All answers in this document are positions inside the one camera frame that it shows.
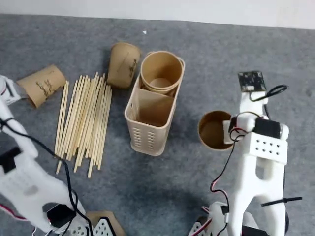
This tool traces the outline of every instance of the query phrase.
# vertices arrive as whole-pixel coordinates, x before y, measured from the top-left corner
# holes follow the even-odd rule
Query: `white wall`
[[[0,0],[0,13],[315,29],[315,0]]]

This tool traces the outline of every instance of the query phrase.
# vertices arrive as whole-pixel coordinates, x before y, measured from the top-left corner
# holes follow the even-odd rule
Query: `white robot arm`
[[[232,132],[233,128],[245,131],[244,137],[237,140],[241,147],[241,157],[238,159],[234,193],[228,198],[229,207],[220,202],[210,205],[208,220],[211,219],[212,222],[206,235],[284,236],[286,210],[282,199],[289,128],[264,116],[263,106],[271,95],[270,92],[266,94],[261,72],[240,72],[239,80],[242,90],[239,114],[231,120],[223,121],[225,144],[236,144],[239,134]],[[283,90],[287,88],[284,85],[278,87]],[[263,168],[263,178],[256,175],[257,166]],[[262,205],[279,200],[279,203],[263,207],[268,225],[266,231],[259,230],[252,215],[246,212],[254,197]],[[194,232],[198,231],[192,230],[189,235],[202,235]]]
[[[18,147],[4,153],[0,157],[0,193],[13,203],[21,216],[30,221],[32,225],[44,232],[54,231],[60,233],[67,227],[68,220],[60,218],[57,223],[52,223],[49,211],[43,207],[48,204],[55,206],[67,206],[76,215],[69,199],[68,187],[60,180],[47,174],[36,162],[38,152],[29,138],[12,132],[4,122],[13,130],[27,134],[23,126],[13,119],[13,115],[0,96],[0,120],[1,129],[7,135],[13,137]],[[77,208],[85,214],[85,211],[78,201]],[[55,215],[56,208],[50,213]],[[71,223],[72,227],[86,221],[76,215]]]

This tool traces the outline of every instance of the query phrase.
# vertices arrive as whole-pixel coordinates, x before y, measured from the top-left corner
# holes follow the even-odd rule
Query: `paper cup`
[[[151,52],[141,64],[140,74],[148,90],[168,93],[175,88],[184,75],[185,62],[166,51]]]
[[[58,88],[65,85],[65,77],[55,65],[50,65],[17,81],[17,84],[25,89],[30,100],[38,108]]]
[[[126,89],[130,86],[141,56],[140,49],[129,43],[117,43],[112,48],[108,84]]]
[[[205,114],[198,124],[201,142],[214,150],[226,150],[233,144],[224,144],[223,121],[230,120],[231,114],[224,111],[213,111]]]

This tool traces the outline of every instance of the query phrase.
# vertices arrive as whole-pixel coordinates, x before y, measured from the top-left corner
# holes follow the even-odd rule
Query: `tipped over paper cup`
[[[38,108],[58,88],[65,85],[65,78],[55,65],[50,65],[17,81],[17,84],[25,89],[32,103]]]

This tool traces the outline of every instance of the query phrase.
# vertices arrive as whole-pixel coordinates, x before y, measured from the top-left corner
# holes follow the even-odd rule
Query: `floor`
[[[290,128],[285,197],[288,236],[311,236],[315,227],[315,31],[215,25],[191,22],[0,15],[0,74],[13,80],[54,63],[73,87],[80,74],[107,72],[111,46],[127,41],[149,51],[182,57],[186,72],[165,152],[151,157],[134,152],[123,112],[131,90],[114,90],[104,164],[87,179],[88,163],[72,174],[73,188],[86,210],[111,210],[128,236],[185,236],[202,206],[224,201],[209,185],[228,152],[205,148],[197,124],[208,111],[236,114],[238,71],[261,70],[267,88],[289,89],[269,99],[271,118]],[[25,129],[54,147],[62,91],[39,109],[28,101],[10,106]],[[0,153],[14,142],[0,134]],[[55,175],[56,161],[38,147],[37,161]],[[233,191],[239,158],[236,148],[218,187]],[[65,181],[61,172],[57,178]],[[0,202],[11,206],[6,199]],[[265,216],[257,201],[249,207],[258,225]],[[0,213],[0,236],[31,235],[32,226]]]

